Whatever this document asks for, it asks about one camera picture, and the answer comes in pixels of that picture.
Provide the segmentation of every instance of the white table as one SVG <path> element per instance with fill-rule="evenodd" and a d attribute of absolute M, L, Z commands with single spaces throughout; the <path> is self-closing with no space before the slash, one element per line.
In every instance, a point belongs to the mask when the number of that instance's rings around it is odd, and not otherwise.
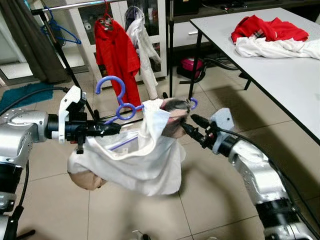
<path fill-rule="evenodd" d="M 273 8 L 191 19 L 198 29 L 196 52 L 199 52 L 204 35 L 320 145 L 320 60 L 241 57 L 235 50 L 231 33 L 245 16 L 252 15 L 264 21 L 278 17 L 307 31 L 309 40 L 320 39 L 320 25 L 282 8 Z M 198 61 L 197 53 L 194 67 Z"/>

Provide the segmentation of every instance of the red jacket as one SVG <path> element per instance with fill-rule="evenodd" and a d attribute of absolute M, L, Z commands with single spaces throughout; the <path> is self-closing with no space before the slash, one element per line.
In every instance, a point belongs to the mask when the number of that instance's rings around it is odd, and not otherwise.
<path fill-rule="evenodd" d="M 237 38 L 251 36 L 256 36 L 257 38 L 266 37 L 266 41 L 288 40 L 291 38 L 296 41 L 305 41 L 308 39 L 309 34 L 292 23 L 281 21 L 277 17 L 272 21 L 263 21 L 253 15 L 242 19 L 234 32 L 231 33 L 234 43 L 236 43 Z"/>
<path fill-rule="evenodd" d="M 117 76 L 125 84 L 124 103 L 141 105 L 135 75 L 140 69 L 140 60 L 136 50 L 122 26 L 112 21 L 113 30 L 105 30 L 99 20 L 95 22 L 94 35 L 96 47 L 96 63 L 104 65 L 108 75 Z M 121 87 L 111 81 L 116 95 Z"/>

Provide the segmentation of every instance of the glass cabinet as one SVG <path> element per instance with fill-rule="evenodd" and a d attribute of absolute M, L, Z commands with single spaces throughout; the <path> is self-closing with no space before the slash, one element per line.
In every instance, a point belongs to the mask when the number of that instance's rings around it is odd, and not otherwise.
<path fill-rule="evenodd" d="M 87 2 L 88 0 L 65 0 L 66 4 Z M 165 77 L 167 74 L 166 55 L 166 6 L 164 0 L 124 0 L 109 3 L 108 14 L 122 27 L 126 25 L 125 13 L 130 6 L 142 10 L 145 18 L 145 28 L 150 36 L 151 43 L 161 58 L 161 63 L 151 62 L 151 67 L 156 78 Z M 105 13 L 104 3 L 98 5 L 79 7 L 68 10 L 70 20 L 73 22 L 82 44 L 78 47 L 82 58 L 89 67 L 94 78 L 98 81 L 106 74 L 105 69 L 96 64 L 96 43 L 94 25 L 95 21 Z"/>

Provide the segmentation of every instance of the white cloth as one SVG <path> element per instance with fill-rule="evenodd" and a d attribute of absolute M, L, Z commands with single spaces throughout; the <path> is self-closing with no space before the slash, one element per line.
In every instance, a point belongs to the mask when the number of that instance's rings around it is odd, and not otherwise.
<path fill-rule="evenodd" d="M 134 20 L 126 31 L 130 37 L 134 47 L 139 51 L 140 57 L 140 74 L 150 99 L 158 97 L 156 86 L 158 85 L 154 71 L 151 68 L 149 58 L 153 59 L 156 63 L 160 63 L 161 59 L 155 51 L 147 30 L 145 28 L 145 16 L 141 11 L 136 14 Z"/>
<path fill-rule="evenodd" d="M 160 109 L 162 99 L 143 103 L 144 119 L 140 129 L 104 137 L 87 137 L 84 154 L 74 151 L 68 159 L 68 172 L 90 170 L 106 181 L 147 196 L 177 192 L 181 184 L 184 148 L 175 138 L 162 136 L 170 113 Z M 137 136 L 115 149 L 124 140 Z"/>
<path fill-rule="evenodd" d="M 242 57 L 265 58 L 314 58 L 320 60 L 320 39 L 312 41 L 266 41 L 265 37 L 238 37 L 235 50 Z"/>

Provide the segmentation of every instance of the curtain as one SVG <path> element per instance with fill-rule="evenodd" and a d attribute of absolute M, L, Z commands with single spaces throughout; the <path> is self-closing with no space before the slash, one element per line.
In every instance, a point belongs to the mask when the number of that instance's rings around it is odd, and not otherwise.
<path fill-rule="evenodd" d="M 71 77 L 24 0 L 0 0 L 0 10 L 34 77 L 48 84 L 70 81 Z"/>

